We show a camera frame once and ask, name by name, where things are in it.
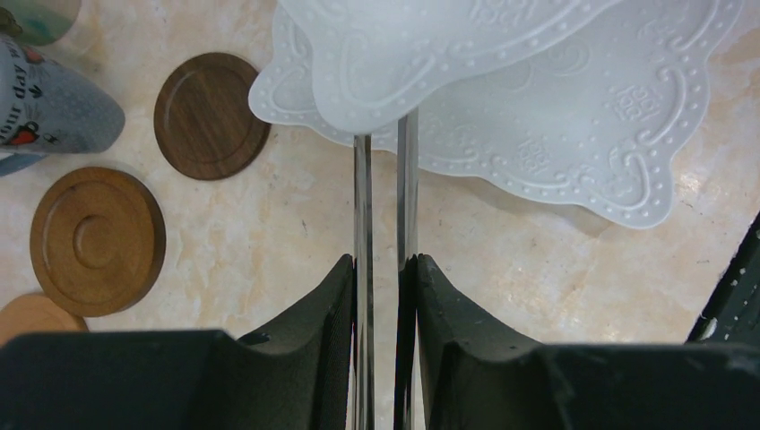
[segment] dark brown wooden coaster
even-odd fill
[[[0,310],[0,347],[16,336],[40,331],[87,331],[87,324],[44,294],[16,297]]]
[[[236,56],[210,53],[180,65],[164,82],[153,128],[161,152],[179,173],[222,179],[258,156],[271,125],[248,108],[257,75]]]
[[[102,316],[143,298],[159,276],[166,230],[140,181],[108,168],[82,168],[42,197],[31,223],[34,272],[72,314]]]

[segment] wooden coaster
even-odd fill
[[[87,324],[43,294],[16,297],[0,310],[0,347],[16,336],[37,331],[87,331]]]
[[[159,205],[140,181],[82,168],[42,197],[31,223],[31,263],[42,289],[72,314],[102,316],[143,298],[166,249]]]
[[[222,179],[258,156],[271,125],[248,108],[257,75],[236,56],[210,53],[180,65],[164,82],[153,128],[161,152],[179,173]]]

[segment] marble countertop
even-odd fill
[[[209,51],[261,69],[272,58],[274,0],[83,0],[73,29],[43,50],[91,78],[126,112],[97,155],[50,157],[2,179],[0,305],[39,290],[32,215],[63,174],[122,169],[160,203],[163,270],[134,307],[89,319],[94,331],[221,327],[240,336],[317,285],[352,252],[352,151],[274,126],[242,173],[199,182],[176,172],[153,134],[168,75]],[[760,4],[711,57],[710,109],[675,158],[677,200],[657,228],[622,228],[574,206],[527,202],[479,179],[423,172],[419,250],[503,322],[545,342],[682,342],[760,209]],[[373,154],[379,428],[390,428],[395,351],[395,157]],[[421,419],[421,402],[418,419]]]

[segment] beige table surface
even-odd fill
[[[527,202],[478,179],[422,173],[419,247],[465,294],[546,342],[681,342],[760,209],[760,4],[746,1],[710,60],[709,113],[674,162],[676,204],[662,225],[622,228],[572,206]],[[153,106],[186,59],[208,51],[272,58],[274,0],[83,0],[44,50],[121,104],[107,152],[48,158],[0,179],[0,305],[39,290],[30,222],[42,194],[84,166],[120,168],[155,194],[167,225],[151,293],[94,331],[222,327],[235,336],[306,294],[352,250],[352,152],[274,126],[237,176],[198,182],[161,156]],[[375,153],[377,425],[391,428],[395,351],[395,157]],[[418,407],[418,421],[421,407]]]

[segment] white plate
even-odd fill
[[[479,176],[524,198],[582,205],[631,228],[669,214],[670,162],[702,121],[706,59],[742,0],[631,0],[572,37],[504,70],[436,91],[419,107],[420,166]],[[307,125],[351,145],[329,126],[311,92],[305,36],[278,10],[278,49],[251,89],[264,121]],[[395,151],[393,126],[373,147]]]
[[[512,65],[620,0],[280,0],[314,48],[328,124],[371,133],[433,91]],[[278,40],[281,47],[286,43]]]

